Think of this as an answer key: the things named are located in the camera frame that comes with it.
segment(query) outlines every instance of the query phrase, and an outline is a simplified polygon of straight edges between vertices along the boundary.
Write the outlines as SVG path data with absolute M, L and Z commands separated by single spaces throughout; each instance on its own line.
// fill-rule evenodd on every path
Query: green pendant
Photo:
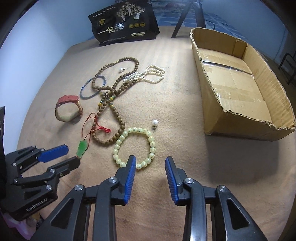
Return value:
M 77 152 L 76 152 L 76 156 L 78 158 L 81 158 L 83 153 L 86 151 L 86 149 L 87 149 L 87 141 L 85 140 L 80 141 Z

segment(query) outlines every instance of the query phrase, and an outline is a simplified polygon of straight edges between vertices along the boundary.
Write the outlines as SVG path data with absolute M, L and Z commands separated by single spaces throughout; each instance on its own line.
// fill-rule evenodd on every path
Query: pale green bead bracelet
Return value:
M 119 139 L 116 141 L 116 144 L 114 146 L 113 149 L 113 159 L 115 160 L 115 162 L 120 165 L 120 167 L 125 167 L 126 163 L 124 161 L 122 161 L 119 156 L 118 156 L 118 151 L 120 149 L 120 145 L 122 144 L 122 142 L 125 140 L 126 137 L 128 137 L 129 133 L 139 133 L 139 134 L 144 134 L 148 137 L 148 141 L 150 142 L 150 154 L 148 155 L 148 157 L 142 161 L 141 163 L 138 163 L 136 165 L 136 168 L 138 170 L 140 170 L 142 167 L 147 167 L 147 164 L 150 164 L 152 162 L 152 159 L 155 157 L 155 152 L 156 152 L 156 148 L 155 148 L 155 140 L 154 137 L 152 136 L 152 132 L 148 131 L 146 128 L 142 129 L 141 127 L 133 127 L 133 128 L 128 128 L 127 131 L 124 131 L 122 133 L 122 135 L 119 137 Z

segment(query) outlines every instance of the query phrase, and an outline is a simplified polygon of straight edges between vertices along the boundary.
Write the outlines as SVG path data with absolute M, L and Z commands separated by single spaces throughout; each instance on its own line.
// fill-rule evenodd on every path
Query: pearl earring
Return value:
M 153 132 L 157 126 L 158 126 L 158 120 L 153 120 L 152 121 Z
M 120 68 L 119 69 L 119 72 L 121 73 L 121 72 L 123 72 L 123 71 L 125 71 L 126 69 L 124 69 L 124 68 Z

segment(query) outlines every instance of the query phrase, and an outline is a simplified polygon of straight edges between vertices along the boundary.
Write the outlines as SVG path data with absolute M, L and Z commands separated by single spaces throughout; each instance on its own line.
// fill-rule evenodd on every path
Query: bangle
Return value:
M 64 95 L 64 96 L 62 96 L 61 98 L 58 99 L 56 107 L 55 107 L 55 116 L 56 116 L 57 120 L 63 121 L 63 122 L 70 122 L 74 118 L 82 115 L 83 108 L 82 108 L 78 98 L 79 97 L 76 96 L 76 95 Z M 75 105 L 77 105 L 78 110 L 75 113 L 71 114 L 70 116 L 60 115 L 58 113 L 57 109 L 61 105 L 66 104 L 66 103 L 74 103 Z
M 106 78 L 105 78 L 104 76 L 102 76 L 102 75 L 99 75 L 98 78 L 99 78 L 99 77 L 103 79 L 104 83 L 103 83 L 102 87 L 104 87 L 104 86 L 106 85 Z M 99 90 L 99 91 L 97 91 L 96 93 L 94 93 L 94 94 L 91 95 L 91 96 L 87 96 L 87 97 L 82 96 L 82 91 L 83 91 L 83 89 L 84 89 L 85 86 L 86 86 L 89 82 L 91 82 L 92 80 L 93 80 L 93 78 L 91 78 L 90 80 L 88 80 L 88 81 L 84 84 L 84 86 L 82 86 L 82 88 L 81 88 L 81 90 L 80 90 L 80 94 L 79 94 L 81 99 L 83 99 L 83 100 L 90 99 L 90 98 L 96 96 L 96 95 L 100 92 L 100 90 Z

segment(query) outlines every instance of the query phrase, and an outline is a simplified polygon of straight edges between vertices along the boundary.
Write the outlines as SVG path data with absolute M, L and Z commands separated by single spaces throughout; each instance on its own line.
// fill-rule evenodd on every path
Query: white pearl strand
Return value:
M 158 76 L 160 76 L 160 78 L 158 78 L 157 80 L 146 79 L 145 76 L 148 74 L 158 75 Z M 131 82 L 133 80 L 136 80 L 136 81 L 142 80 L 142 81 L 149 82 L 151 84 L 157 84 L 158 82 L 163 80 L 164 74 L 165 74 L 164 68 L 161 68 L 156 65 L 149 65 L 143 72 L 135 72 L 135 73 L 132 73 L 131 75 L 125 77 L 123 79 L 123 82 L 125 83 L 125 82 Z
M 141 127 L 138 127 L 138 128 L 133 127 L 133 128 L 128 128 L 127 131 L 124 131 L 122 135 L 119 137 L 119 139 L 116 141 L 116 144 L 113 149 L 113 159 L 115 160 L 116 164 L 120 165 L 120 167 L 125 167 L 126 163 L 119 158 L 118 151 L 120 149 L 120 145 L 125 140 L 125 138 L 128 137 L 129 133 L 144 134 L 148 137 L 148 141 L 150 142 L 151 148 L 150 148 L 150 154 L 148 155 L 148 158 L 146 158 L 144 161 L 136 165 L 136 168 L 140 170 L 142 167 L 147 167 L 147 164 L 150 164 L 152 162 L 152 159 L 155 157 L 156 144 L 154 141 L 154 137 L 152 136 L 152 132 L 148 131 L 146 128 L 142 129 Z

